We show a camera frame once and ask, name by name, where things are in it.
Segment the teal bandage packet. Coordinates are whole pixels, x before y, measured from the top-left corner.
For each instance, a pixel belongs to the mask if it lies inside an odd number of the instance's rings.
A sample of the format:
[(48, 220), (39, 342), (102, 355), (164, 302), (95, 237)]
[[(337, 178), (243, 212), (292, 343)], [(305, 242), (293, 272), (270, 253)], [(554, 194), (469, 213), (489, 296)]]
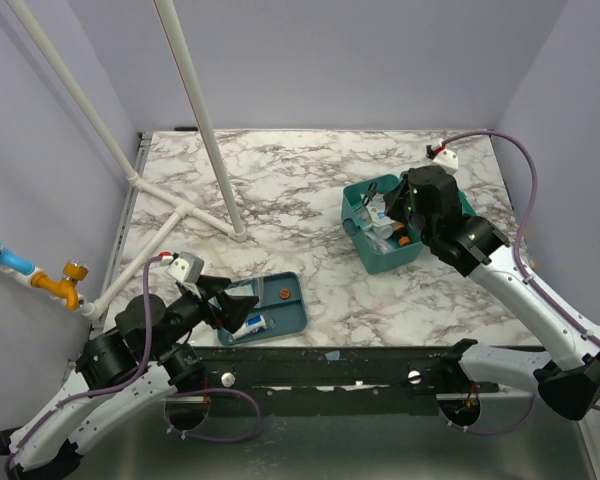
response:
[(259, 303), (257, 289), (252, 282), (235, 284), (226, 293), (235, 305), (243, 309), (251, 310)]

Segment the brown medicine bottle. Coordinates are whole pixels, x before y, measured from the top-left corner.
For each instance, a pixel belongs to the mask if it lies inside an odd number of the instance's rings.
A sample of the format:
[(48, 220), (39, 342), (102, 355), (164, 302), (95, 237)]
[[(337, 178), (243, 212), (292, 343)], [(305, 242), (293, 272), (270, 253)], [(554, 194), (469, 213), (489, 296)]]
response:
[(392, 225), (392, 227), (393, 231), (390, 236), (390, 239), (396, 244), (398, 248), (402, 248), (411, 244), (409, 229), (404, 223), (395, 222)]

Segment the black handled scissors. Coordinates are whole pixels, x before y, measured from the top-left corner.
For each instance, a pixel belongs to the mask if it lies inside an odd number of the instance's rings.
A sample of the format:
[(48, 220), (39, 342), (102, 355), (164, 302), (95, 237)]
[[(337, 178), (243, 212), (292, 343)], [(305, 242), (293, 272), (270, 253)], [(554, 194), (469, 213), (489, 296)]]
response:
[(369, 202), (374, 198), (377, 194), (378, 184), (376, 181), (372, 181), (369, 183), (367, 191), (362, 196), (362, 205), (366, 207)]

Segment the clear zip bag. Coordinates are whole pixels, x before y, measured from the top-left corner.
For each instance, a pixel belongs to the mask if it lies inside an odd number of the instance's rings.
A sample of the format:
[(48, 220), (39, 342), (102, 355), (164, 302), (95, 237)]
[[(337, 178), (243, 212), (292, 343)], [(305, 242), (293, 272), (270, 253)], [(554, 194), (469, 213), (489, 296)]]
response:
[(258, 298), (258, 301), (255, 304), (255, 308), (259, 308), (262, 306), (264, 300), (264, 278), (254, 277), (251, 280), (251, 286), (253, 290), (253, 295)]

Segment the small white blue tube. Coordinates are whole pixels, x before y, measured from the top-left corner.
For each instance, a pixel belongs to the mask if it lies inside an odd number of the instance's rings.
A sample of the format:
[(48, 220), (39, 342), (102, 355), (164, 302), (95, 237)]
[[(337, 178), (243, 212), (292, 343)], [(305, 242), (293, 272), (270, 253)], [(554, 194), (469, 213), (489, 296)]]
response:
[(275, 322), (272, 319), (260, 314), (247, 319), (235, 333), (229, 335), (228, 341), (230, 343), (235, 343), (244, 337), (266, 331), (274, 326)]

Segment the teal medicine kit box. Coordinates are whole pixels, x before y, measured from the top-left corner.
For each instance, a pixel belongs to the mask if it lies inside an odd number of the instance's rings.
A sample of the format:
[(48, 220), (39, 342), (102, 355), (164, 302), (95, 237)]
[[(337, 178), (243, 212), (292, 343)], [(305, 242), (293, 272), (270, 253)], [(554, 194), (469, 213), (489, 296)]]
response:
[(440, 260), (459, 259), (453, 241), (476, 218), (454, 176), (437, 166), (376, 177), (343, 191), (342, 228), (370, 274), (412, 263), (425, 249)]

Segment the teal divided tray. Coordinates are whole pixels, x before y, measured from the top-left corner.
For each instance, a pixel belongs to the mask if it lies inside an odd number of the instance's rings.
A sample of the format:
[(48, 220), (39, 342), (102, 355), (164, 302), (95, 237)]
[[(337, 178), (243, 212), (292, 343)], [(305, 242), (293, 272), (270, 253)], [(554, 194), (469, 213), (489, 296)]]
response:
[[(276, 337), (298, 334), (306, 328), (308, 316), (297, 274), (294, 272), (283, 272), (265, 275), (263, 278), (264, 300), (262, 306), (253, 308), (247, 319), (262, 314), (272, 319), (275, 322), (275, 326), (266, 331), (244, 337), (235, 343), (228, 341), (231, 333), (226, 330), (219, 330), (216, 337), (221, 345), (229, 347), (249, 342), (269, 340)], [(231, 286), (242, 282), (251, 282), (252, 279), (237, 280)], [(288, 289), (291, 292), (289, 299), (283, 300), (280, 298), (279, 292), (282, 289)]]

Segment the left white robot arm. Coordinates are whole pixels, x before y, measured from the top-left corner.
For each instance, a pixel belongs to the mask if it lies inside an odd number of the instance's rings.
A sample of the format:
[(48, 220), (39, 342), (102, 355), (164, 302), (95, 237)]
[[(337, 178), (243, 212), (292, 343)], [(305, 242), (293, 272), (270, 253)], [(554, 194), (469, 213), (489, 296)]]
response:
[(201, 276), (166, 304), (144, 289), (88, 341), (57, 394), (27, 424), (0, 432), (10, 479), (64, 479), (112, 428), (172, 395), (208, 386), (206, 368), (183, 337), (201, 323), (235, 332), (258, 303), (230, 295), (230, 280)]

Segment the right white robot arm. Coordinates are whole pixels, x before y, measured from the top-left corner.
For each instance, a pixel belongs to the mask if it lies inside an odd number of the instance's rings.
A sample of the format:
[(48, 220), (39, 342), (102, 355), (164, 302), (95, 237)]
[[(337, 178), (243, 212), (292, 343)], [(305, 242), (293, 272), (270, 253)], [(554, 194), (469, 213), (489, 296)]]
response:
[(491, 382), (536, 393), (554, 412), (579, 421), (600, 399), (600, 326), (589, 321), (516, 260), (507, 236), (464, 213), (453, 175), (440, 166), (404, 172), (384, 196), (385, 213), (410, 225), (441, 262), (497, 298), (540, 341), (541, 354), (468, 341), (440, 367), (460, 392)]

